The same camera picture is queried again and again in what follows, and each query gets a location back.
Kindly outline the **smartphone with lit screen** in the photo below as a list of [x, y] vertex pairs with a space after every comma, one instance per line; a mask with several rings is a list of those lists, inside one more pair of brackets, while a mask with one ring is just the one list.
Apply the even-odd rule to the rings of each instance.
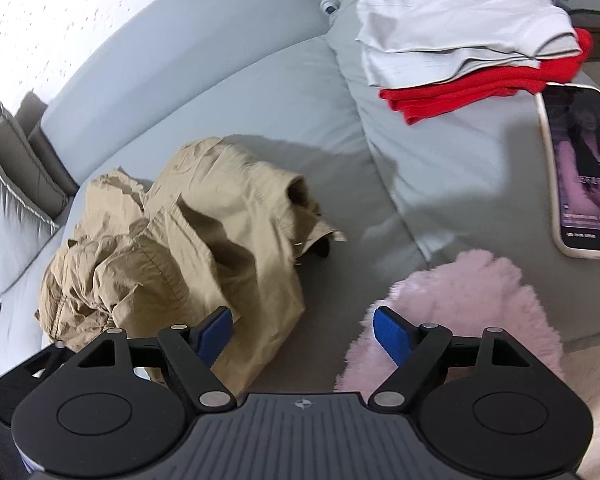
[[600, 89], [551, 82], [535, 102], [554, 242], [568, 257], [600, 260]]

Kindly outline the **folded red garment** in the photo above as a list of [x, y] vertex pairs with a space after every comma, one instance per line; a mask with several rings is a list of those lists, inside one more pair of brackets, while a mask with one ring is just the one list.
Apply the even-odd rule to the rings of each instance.
[[502, 66], [477, 70], [446, 84], [430, 84], [409, 89], [381, 89], [379, 97], [395, 112], [402, 114], [407, 125], [423, 119], [454, 112], [492, 96], [504, 98], [518, 91], [539, 93], [549, 82], [566, 84], [573, 80], [590, 56], [594, 40], [583, 28], [577, 28], [581, 52], [556, 60], [542, 61], [538, 68]]

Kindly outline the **dark grey throw pillow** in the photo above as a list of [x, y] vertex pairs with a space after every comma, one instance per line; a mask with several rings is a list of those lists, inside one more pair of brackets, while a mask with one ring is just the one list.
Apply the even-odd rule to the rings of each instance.
[[24, 96], [16, 114], [0, 102], [0, 165], [29, 200], [55, 219], [78, 185], [42, 130], [46, 108], [33, 92]]

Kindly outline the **light grey sofa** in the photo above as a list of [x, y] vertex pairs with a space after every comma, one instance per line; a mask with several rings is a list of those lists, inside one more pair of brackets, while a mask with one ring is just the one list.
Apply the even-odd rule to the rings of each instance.
[[254, 385], [332, 388], [368, 306], [472, 248], [509, 259], [571, 350], [600, 344], [600, 261], [564, 256], [535, 100], [491, 98], [407, 125], [366, 84], [354, 0], [157, 0], [50, 101], [43, 131], [73, 179], [155, 180], [224, 136], [306, 177], [346, 237], [301, 263], [306, 313]]

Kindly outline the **light grey throw pillow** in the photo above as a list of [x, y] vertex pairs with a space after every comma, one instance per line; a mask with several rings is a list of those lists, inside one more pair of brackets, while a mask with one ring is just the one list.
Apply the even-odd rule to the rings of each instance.
[[0, 295], [20, 278], [58, 229], [0, 165]]

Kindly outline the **folded white shirt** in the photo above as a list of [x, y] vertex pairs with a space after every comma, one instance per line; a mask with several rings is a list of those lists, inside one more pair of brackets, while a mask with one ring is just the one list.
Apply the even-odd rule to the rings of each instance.
[[356, 39], [369, 84], [444, 84], [489, 67], [537, 68], [581, 53], [550, 0], [358, 0]]

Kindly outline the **beige khaki trousers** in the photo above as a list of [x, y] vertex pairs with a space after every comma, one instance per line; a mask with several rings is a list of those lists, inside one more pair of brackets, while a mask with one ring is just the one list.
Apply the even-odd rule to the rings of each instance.
[[91, 180], [36, 317], [50, 340], [81, 350], [110, 328], [148, 338], [226, 307], [234, 334], [213, 371], [241, 393], [304, 312], [298, 260], [337, 235], [300, 174], [202, 139], [151, 185], [120, 170]]

